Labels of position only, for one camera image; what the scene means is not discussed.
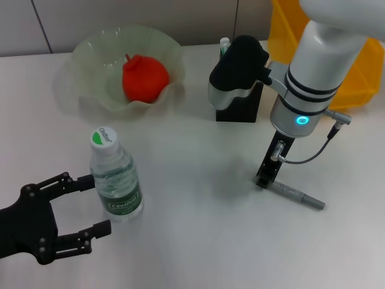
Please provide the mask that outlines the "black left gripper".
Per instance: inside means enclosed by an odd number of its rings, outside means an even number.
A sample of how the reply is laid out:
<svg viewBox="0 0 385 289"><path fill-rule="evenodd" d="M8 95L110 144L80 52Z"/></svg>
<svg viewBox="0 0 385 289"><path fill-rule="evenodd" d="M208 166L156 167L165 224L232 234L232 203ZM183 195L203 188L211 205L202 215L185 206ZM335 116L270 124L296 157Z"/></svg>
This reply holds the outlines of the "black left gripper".
<svg viewBox="0 0 385 289"><path fill-rule="evenodd" d="M93 188L95 183L92 175L73 179L68 172L22 187L17 201L1 210L1 258L29 253L39 264L47 265L54 259L91 253L93 238L111 234L110 220L77 233L58 236L50 201L65 194Z"/></svg>

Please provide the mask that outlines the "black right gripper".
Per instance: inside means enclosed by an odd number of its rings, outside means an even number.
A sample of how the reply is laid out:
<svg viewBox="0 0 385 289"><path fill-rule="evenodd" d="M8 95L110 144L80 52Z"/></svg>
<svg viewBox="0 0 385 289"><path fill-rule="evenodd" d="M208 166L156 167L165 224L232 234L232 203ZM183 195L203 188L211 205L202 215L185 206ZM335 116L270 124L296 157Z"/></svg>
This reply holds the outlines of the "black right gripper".
<svg viewBox="0 0 385 289"><path fill-rule="evenodd" d="M258 187L268 189L275 181L282 165L280 160L287 156L294 140L294 138L287 137L276 131L256 175L256 185Z"/></svg>

